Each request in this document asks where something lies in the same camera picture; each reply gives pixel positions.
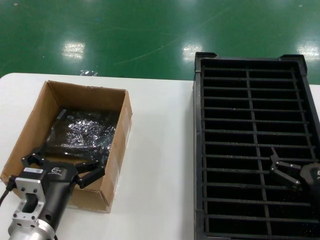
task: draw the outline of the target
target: cardboard box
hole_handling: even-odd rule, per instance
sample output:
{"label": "cardboard box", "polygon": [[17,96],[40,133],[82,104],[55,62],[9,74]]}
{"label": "cardboard box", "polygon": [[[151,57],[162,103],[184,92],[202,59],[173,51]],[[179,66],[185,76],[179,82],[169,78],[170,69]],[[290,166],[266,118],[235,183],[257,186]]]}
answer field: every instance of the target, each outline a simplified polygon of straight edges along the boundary
{"label": "cardboard box", "polygon": [[[45,82],[0,178],[7,183],[11,175],[19,175],[24,169],[21,158],[44,142],[61,107],[120,112],[105,167],[105,176],[84,189],[76,186],[69,201],[70,205],[81,209],[109,213],[131,129],[132,109],[129,93],[124,89],[82,86],[55,81]],[[63,157],[48,157],[47,159],[58,162],[83,162],[83,160],[71,161]]]}

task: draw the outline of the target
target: black cable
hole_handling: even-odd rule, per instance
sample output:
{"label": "black cable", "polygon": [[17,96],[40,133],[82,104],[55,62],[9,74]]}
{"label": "black cable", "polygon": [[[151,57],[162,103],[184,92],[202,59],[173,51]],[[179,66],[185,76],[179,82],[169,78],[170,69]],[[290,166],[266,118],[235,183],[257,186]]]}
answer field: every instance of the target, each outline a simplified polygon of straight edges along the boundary
{"label": "black cable", "polygon": [[9,181],[8,181],[8,184],[5,188],[5,191],[4,193],[2,194],[2,196],[0,197],[0,207],[1,207],[1,204],[2,202],[5,200],[6,196],[15,188],[17,188],[17,185],[16,185],[16,178],[17,176],[15,175],[12,175],[9,177]]}
{"label": "black cable", "polygon": [[10,191],[6,189],[4,191],[4,193],[2,194],[2,196],[0,198],[0,207],[1,207],[2,202],[5,200],[6,196],[8,195],[8,193],[10,193]]}

